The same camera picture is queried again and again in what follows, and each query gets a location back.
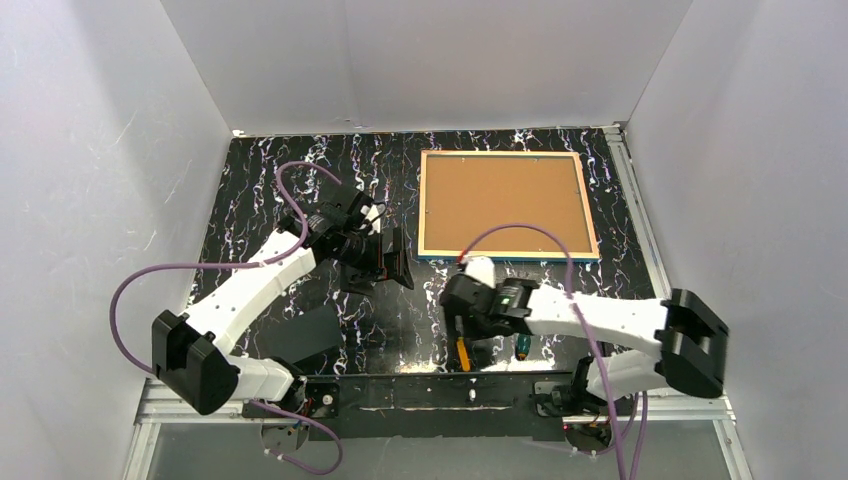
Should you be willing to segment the yellow handled screwdriver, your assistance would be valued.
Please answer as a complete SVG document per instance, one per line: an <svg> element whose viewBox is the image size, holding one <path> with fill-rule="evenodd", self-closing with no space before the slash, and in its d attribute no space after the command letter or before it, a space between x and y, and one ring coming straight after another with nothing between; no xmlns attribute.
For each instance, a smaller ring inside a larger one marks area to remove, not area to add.
<svg viewBox="0 0 848 480"><path fill-rule="evenodd" d="M460 367L463 372L471 371L471 361L469 358L466 341L464 337L464 325L463 318L457 315L454 318L454 325L456 330L456 350L457 355L460 362Z"/></svg>

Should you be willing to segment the blue picture frame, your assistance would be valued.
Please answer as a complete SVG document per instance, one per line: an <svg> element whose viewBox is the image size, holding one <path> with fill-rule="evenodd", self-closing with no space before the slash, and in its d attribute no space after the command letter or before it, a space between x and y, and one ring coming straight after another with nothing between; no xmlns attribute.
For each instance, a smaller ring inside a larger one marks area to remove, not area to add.
<svg viewBox="0 0 848 480"><path fill-rule="evenodd" d="M420 159L420 257L469 248L500 260L599 260L577 153L424 150Z"/></svg>

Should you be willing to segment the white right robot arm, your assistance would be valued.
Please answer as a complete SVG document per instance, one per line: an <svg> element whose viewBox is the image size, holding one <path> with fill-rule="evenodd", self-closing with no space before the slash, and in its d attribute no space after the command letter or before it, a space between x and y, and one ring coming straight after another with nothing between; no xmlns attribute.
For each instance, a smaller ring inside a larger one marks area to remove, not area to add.
<svg viewBox="0 0 848 480"><path fill-rule="evenodd" d="M603 401L666 387L705 399L724 393L730 329L690 290L675 288L668 299L615 299L530 279L490 286L459 273L439 304L449 331L466 340L565 335L625 347L577 377L579 391Z"/></svg>

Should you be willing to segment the black right arm base motor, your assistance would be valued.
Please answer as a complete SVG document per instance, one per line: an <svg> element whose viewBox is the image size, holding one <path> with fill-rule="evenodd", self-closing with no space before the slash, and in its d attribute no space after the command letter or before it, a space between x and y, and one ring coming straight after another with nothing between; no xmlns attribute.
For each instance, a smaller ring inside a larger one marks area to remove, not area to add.
<svg viewBox="0 0 848 480"><path fill-rule="evenodd" d="M551 386L543 386L540 392L533 393L531 398L539 415L547 417L589 415L595 418L608 415L608 402L587 390L589 367L593 363L593 357L584 357L572 372L569 383L554 382Z"/></svg>

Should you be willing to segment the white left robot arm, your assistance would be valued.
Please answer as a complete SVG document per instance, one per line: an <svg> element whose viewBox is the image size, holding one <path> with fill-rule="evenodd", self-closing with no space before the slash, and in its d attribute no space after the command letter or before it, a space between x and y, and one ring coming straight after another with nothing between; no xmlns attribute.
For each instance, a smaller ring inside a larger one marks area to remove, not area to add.
<svg viewBox="0 0 848 480"><path fill-rule="evenodd" d="M154 376L200 415L230 401L302 399L306 379L293 362L235 356L232 350L261 313L326 259L339 262L346 293L369 295L382 281L414 287L401 227L331 228L305 241L274 231L212 293L180 314L165 310L153 321Z"/></svg>

